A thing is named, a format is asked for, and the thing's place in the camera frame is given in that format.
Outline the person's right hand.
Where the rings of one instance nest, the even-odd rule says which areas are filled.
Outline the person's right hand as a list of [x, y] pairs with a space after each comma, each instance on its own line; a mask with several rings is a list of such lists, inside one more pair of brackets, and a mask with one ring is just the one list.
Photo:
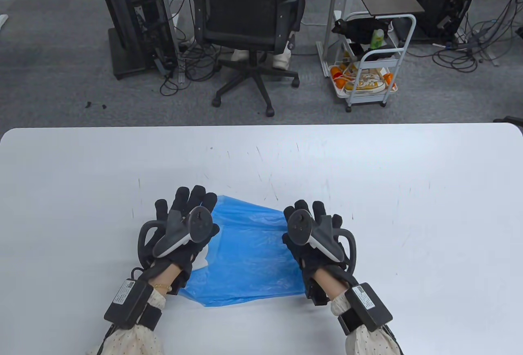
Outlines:
[[282, 236], [282, 242], [298, 263], [306, 297], [316, 306], [326, 305], [358, 283], [350, 269], [353, 257], [344, 256], [341, 262], [335, 262], [318, 248], [313, 248], [310, 244], [299, 245], [290, 237], [291, 229], [308, 223], [319, 226], [326, 215], [321, 201], [314, 201], [311, 210], [303, 199], [284, 209], [287, 232]]

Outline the person's left hand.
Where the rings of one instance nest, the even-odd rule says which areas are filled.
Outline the person's left hand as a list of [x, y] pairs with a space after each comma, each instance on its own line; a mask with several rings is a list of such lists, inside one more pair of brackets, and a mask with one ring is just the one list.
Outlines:
[[219, 233], [212, 217], [216, 204], [217, 195], [201, 185], [192, 190], [179, 187], [171, 207], [166, 200], [157, 200], [156, 218], [139, 231], [139, 279], [162, 296], [176, 295], [184, 288], [194, 261]]

